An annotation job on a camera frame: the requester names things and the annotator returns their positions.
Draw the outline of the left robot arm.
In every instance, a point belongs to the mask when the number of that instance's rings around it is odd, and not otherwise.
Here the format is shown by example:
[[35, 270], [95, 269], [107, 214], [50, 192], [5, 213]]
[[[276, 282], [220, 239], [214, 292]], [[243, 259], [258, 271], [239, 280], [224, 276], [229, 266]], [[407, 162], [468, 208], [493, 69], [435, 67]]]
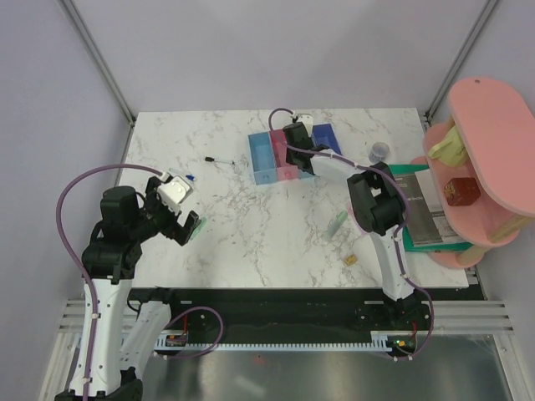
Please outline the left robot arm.
[[164, 173], [149, 178], [145, 195], [131, 186], [104, 192], [101, 219], [81, 256], [85, 269], [84, 328], [79, 357], [69, 386], [57, 400], [139, 400], [142, 376], [165, 328], [181, 324], [183, 308], [159, 291], [142, 302], [128, 336], [123, 334], [125, 306], [145, 241], [162, 235], [184, 246], [200, 225], [190, 211], [180, 224], [181, 204], [192, 193], [187, 179]]

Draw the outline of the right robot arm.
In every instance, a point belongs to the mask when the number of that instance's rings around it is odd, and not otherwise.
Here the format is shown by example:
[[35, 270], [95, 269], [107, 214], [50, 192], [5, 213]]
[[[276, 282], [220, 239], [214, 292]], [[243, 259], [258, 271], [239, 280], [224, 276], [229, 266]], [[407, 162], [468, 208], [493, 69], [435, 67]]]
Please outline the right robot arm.
[[383, 319], [389, 327], [403, 328], [413, 318], [410, 304], [403, 300], [413, 295], [416, 286], [405, 267], [403, 229], [408, 200], [390, 167], [383, 162], [358, 165], [327, 146], [316, 146], [302, 122], [284, 127], [283, 133], [289, 164], [347, 187], [354, 218], [373, 242], [383, 293], [393, 301], [383, 307]]

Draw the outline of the pink plastic bin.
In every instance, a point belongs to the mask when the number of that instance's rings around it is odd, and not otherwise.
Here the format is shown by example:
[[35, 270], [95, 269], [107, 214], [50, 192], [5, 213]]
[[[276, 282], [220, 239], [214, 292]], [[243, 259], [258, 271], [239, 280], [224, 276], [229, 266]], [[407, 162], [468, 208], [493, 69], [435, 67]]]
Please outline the pink plastic bin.
[[275, 159], [278, 180], [295, 180], [299, 177], [298, 168], [286, 161], [287, 141], [281, 129], [269, 132], [272, 142], [273, 156]]

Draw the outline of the black whiteboard marker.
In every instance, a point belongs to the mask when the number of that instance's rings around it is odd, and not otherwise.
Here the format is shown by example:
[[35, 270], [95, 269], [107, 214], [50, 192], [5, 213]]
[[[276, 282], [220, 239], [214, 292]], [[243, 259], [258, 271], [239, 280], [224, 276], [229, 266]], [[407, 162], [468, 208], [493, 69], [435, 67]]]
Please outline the black whiteboard marker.
[[206, 156], [204, 158], [204, 161], [209, 162], [209, 163], [216, 163], [216, 164], [219, 163], [219, 164], [235, 165], [235, 162], [233, 160], [223, 160], [223, 159], [218, 159], [218, 158], [214, 158], [211, 156]]

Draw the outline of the clear jar of clips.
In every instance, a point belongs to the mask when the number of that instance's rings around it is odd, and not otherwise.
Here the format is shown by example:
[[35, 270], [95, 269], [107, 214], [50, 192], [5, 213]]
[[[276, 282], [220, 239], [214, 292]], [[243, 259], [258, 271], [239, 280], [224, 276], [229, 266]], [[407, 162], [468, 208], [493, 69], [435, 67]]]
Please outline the clear jar of clips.
[[372, 165], [384, 162], [390, 154], [390, 147], [384, 142], [376, 142], [369, 152], [369, 161]]

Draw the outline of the teal blue plastic bin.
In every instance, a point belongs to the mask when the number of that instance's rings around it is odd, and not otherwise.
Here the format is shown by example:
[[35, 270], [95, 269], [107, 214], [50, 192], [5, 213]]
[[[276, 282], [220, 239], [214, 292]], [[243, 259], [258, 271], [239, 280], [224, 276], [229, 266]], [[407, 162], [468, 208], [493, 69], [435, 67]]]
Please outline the teal blue plastic bin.
[[312, 170], [301, 170], [301, 169], [298, 169], [298, 178], [300, 180], [304, 180], [304, 179], [312, 179], [312, 178], [315, 178], [316, 175], [314, 174], [314, 172]]

